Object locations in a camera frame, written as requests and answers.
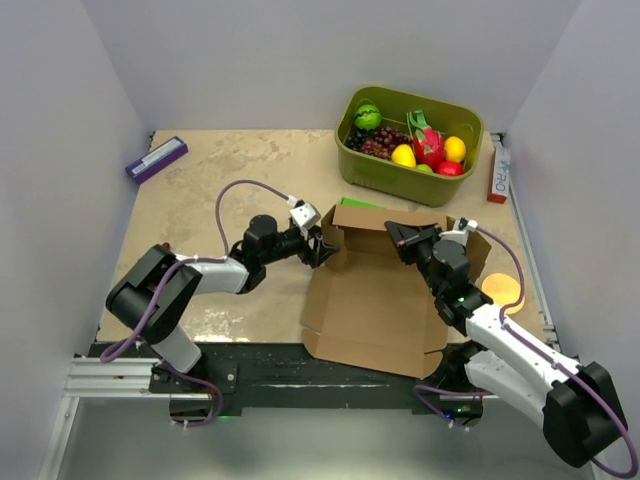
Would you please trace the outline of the brown cardboard box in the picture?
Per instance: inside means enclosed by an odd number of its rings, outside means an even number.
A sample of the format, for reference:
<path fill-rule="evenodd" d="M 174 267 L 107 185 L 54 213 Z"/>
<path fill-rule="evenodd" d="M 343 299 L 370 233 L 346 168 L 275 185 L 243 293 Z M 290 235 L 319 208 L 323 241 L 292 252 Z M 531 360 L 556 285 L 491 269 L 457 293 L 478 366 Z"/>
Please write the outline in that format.
<path fill-rule="evenodd" d="M 334 205 L 321 227 L 340 250 L 312 273 L 302 342 L 317 359 L 424 379 L 442 362 L 449 328 L 421 274 L 400 260 L 387 220 L 454 225 L 442 213 Z"/>

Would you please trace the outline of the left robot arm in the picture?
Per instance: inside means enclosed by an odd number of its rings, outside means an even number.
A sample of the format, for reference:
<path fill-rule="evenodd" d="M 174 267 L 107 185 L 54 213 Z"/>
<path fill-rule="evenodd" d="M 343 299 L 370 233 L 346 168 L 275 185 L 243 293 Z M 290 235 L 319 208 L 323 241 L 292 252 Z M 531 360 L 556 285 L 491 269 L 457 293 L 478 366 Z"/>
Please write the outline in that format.
<path fill-rule="evenodd" d="M 251 219 L 243 238 L 221 258 L 185 257 L 155 245 L 116 284 L 106 309 L 131 329 L 128 338 L 100 356 L 110 363 L 141 341 L 173 368 L 173 382 L 185 392 L 200 390 L 207 380 L 201 349 L 179 322 L 196 295 L 247 294 L 266 278 L 267 266 L 298 257 L 312 269 L 320 267 L 339 247 L 328 243 L 320 226 L 300 226 L 294 219 L 280 231 L 269 215 Z"/>

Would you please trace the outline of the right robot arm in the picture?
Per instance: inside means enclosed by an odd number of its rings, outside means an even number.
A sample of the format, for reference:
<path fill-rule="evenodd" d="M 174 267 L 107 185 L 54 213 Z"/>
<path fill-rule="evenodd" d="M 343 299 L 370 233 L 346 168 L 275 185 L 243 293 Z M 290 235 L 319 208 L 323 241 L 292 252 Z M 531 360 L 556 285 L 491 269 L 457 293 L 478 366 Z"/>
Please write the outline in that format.
<path fill-rule="evenodd" d="M 583 365 L 548 346 L 512 321 L 471 278 L 467 242 L 483 233 L 477 222 L 459 218 L 452 229 L 437 224 L 385 228 L 401 261 L 425 280 L 444 323 L 468 337 L 461 358 L 445 369 L 448 386 L 473 396 L 496 395 L 542 430 L 556 455 L 580 468 L 617 440 L 631 465 L 626 472 L 602 471 L 622 479 L 639 471 L 639 458 L 609 372 L 596 362 Z"/>

